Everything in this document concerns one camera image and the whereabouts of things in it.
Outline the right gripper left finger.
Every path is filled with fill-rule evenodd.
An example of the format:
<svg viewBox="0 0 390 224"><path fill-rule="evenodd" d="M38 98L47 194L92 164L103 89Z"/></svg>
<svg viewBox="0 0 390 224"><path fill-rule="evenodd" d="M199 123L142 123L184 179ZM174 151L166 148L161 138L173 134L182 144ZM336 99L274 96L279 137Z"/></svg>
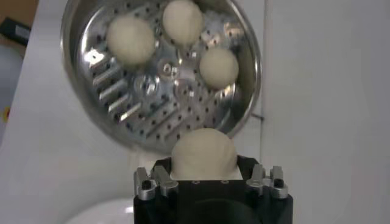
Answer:
<svg viewBox="0 0 390 224"><path fill-rule="evenodd" d="M163 197L175 197L179 191L179 183L170 177L172 159L157 160L148 175L145 167L138 167L134 172L135 196L139 200L152 200L157 195L157 189Z"/></svg>

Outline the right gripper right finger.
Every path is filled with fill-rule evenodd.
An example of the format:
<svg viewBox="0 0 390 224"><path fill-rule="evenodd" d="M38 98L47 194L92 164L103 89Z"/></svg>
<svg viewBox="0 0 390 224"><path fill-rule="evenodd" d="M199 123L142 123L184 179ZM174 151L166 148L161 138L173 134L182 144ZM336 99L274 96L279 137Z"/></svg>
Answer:
<svg viewBox="0 0 390 224"><path fill-rule="evenodd" d="M237 166L246 185L257 191L259 196L264 195L265 189L269 189L272 198L288 198L288 187L281 166L273 166L269 175L266 175L265 168L256 159L241 155L237 156Z"/></svg>

